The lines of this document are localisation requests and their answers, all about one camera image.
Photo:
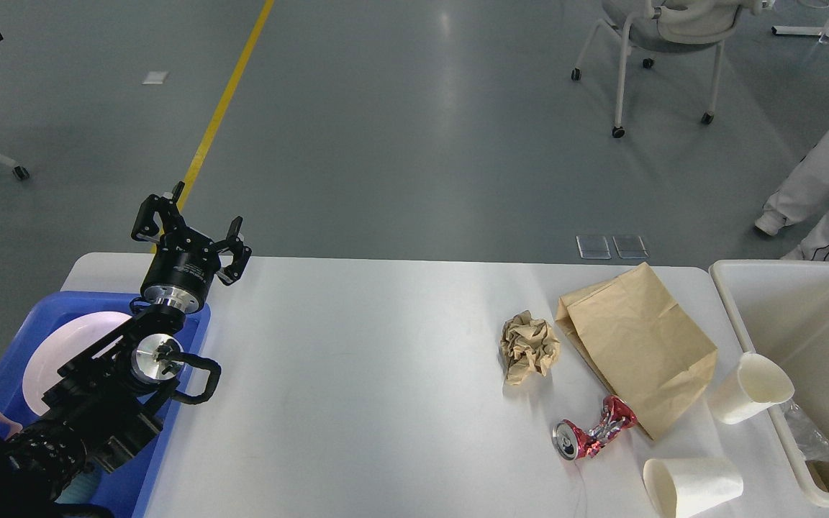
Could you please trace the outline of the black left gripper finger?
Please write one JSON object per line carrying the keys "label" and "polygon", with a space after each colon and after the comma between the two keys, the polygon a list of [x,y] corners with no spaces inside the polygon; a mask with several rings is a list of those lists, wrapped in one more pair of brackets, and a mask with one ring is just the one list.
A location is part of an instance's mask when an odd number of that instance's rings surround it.
{"label": "black left gripper finger", "polygon": [[231,252],[232,255],[231,264],[220,268],[216,272],[217,277],[226,286],[231,286],[241,279],[250,261],[251,248],[245,245],[243,237],[240,236],[242,225],[243,217],[236,216],[228,227],[226,237],[214,244],[214,252],[217,255],[224,252]]}
{"label": "black left gripper finger", "polygon": [[132,239],[154,243],[158,249],[203,249],[203,236],[189,227],[178,210],[186,184],[179,181],[170,196],[151,194],[142,201],[132,227]]}

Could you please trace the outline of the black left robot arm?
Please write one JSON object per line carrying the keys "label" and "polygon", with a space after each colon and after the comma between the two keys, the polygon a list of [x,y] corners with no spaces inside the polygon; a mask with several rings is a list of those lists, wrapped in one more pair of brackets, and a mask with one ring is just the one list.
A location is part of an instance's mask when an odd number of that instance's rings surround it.
{"label": "black left robot arm", "polygon": [[170,196],[142,201],[131,237],[157,249],[132,316],[59,367],[38,420],[0,437],[0,517],[111,516],[106,507],[58,498],[89,463],[111,473],[135,458],[163,430],[158,411],[168,401],[214,396],[220,364],[174,337],[204,308],[215,278],[226,286],[241,278],[251,249],[242,217],[219,240],[189,227],[177,206],[184,188],[180,181]]}

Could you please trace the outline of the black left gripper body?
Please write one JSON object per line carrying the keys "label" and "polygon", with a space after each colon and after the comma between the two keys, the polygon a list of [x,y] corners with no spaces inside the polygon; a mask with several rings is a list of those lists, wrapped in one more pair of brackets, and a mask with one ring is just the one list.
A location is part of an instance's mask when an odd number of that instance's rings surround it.
{"label": "black left gripper body", "polygon": [[203,246],[185,250],[157,245],[141,285],[141,297],[150,304],[196,314],[204,308],[213,278],[220,268],[219,257]]}

